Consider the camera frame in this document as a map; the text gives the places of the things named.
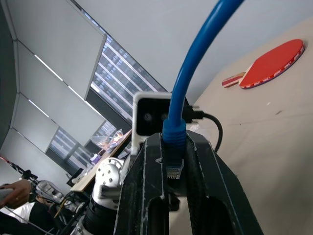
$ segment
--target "ping pong paddle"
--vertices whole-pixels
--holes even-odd
[[[259,57],[239,81],[242,89],[262,85],[288,69],[303,53],[305,44],[294,39]]]
[[[241,72],[239,74],[236,74],[235,76],[231,76],[229,78],[226,78],[223,80],[222,82],[222,86],[224,88],[227,88],[227,87],[231,87],[235,84],[237,84],[239,82],[239,80],[244,76],[246,72]]]

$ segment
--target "black cable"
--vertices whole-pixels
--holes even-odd
[[[213,115],[203,113],[202,116],[205,117],[205,118],[207,118],[207,119],[212,120],[212,121],[216,124],[216,126],[217,126],[217,128],[218,128],[218,130],[219,130],[219,138],[218,138],[218,140],[217,140],[217,144],[216,144],[216,147],[215,147],[215,149],[214,149],[214,151],[217,152],[217,151],[219,150],[220,146],[221,146],[222,138],[223,138],[223,127],[222,127],[222,124],[221,124],[220,121],[219,121],[216,117],[214,117]]]

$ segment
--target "plastic bag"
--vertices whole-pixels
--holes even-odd
[[[105,149],[108,153],[111,153],[113,149],[115,149],[119,143],[123,140],[123,131],[122,129],[118,130],[114,136],[112,137],[109,146]]]
[[[92,136],[91,141],[99,146],[100,148],[103,148],[106,150],[106,148],[109,147],[109,143],[111,142],[112,137],[109,136]]]

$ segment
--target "person's hand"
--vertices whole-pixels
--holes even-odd
[[[29,181],[20,180],[10,185],[2,186],[1,188],[11,188],[13,191],[0,202],[0,207],[7,206],[16,209],[28,202],[31,192],[31,183]]]

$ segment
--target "table surface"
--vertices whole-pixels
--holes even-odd
[[[70,190],[76,191],[76,192],[83,192],[85,190],[85,188],[89,185],[89,183],[94,179],[96,172],[97,172],[97,168],[99,167],[101,162],[104,159],[113,156],[114,153],[123,145],[123,143],[126,141],[126,139],[131,135],[131,133],[132,133],[131,131],[127,132],[123,136],[123,140],[120,142],[120,144],[111,153],[105,152],[102,155],[101,160],[94,166],[94,168],[87,175],[85,175],[80,181],[78,181]]]
[[[313,234],[313,18],[229,65],[196,102],[222,123],[219,156],[238,176],[266,235]],[[250,90],[221,82],[288,40],[306,43],[303,55],[274,80]],[[215,146],[209,120],[196,132]],[[170,234],[190,235],[188,205],[170,216]]]

